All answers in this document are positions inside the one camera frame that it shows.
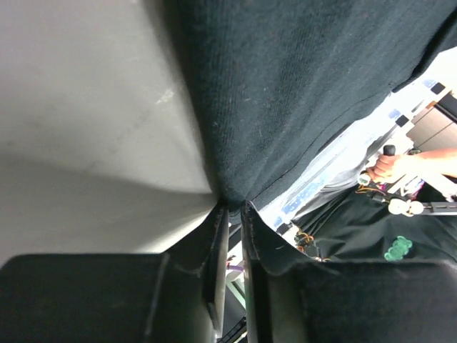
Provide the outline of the black t shirt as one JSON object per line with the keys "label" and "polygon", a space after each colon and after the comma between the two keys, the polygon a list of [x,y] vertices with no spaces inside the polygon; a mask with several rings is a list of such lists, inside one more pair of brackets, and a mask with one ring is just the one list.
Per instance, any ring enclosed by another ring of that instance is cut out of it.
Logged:
{"label": "black t shirt", "polygon": [[454,1],[165,1],[164,16],[234,219],[456,46]]}

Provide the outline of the operator forearm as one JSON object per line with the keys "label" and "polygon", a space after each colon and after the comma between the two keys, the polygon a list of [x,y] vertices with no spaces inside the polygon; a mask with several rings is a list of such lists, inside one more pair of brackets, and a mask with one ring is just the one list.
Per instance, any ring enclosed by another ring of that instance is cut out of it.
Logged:
{"label": "operator forearm", "polygon": [[441,174],[456,178],[456,148],[425,151],[409,158],[413,170],[418,174]]}

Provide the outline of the operator bare hand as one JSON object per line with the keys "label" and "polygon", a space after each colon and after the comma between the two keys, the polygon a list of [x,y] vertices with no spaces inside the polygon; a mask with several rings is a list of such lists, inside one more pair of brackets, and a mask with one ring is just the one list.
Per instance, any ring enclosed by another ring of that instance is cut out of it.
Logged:
{"label": "operator bare hand", "polygon": [[370,178],[376,183],[393,183],[409,173],[411,157],[407,155],[380,155],[376,163],[367,168]]}

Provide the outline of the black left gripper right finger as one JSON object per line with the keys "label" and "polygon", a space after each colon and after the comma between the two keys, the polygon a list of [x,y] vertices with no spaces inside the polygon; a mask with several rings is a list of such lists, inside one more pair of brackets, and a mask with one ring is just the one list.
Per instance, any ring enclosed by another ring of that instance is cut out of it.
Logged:
{"label": "black left gripper right finger", "polygon": [[250,342],[454,342],[456,265],[319,262],[241,210]]}

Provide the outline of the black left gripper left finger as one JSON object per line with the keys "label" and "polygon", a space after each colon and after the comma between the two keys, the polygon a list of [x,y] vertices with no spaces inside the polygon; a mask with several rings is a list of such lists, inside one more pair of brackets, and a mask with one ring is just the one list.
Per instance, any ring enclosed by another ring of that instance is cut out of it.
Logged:
{"label": "black left gripper left finger", "polygon": [[229,214],[160,254],[25,254],[1,268],[3,342],[215,342]]}

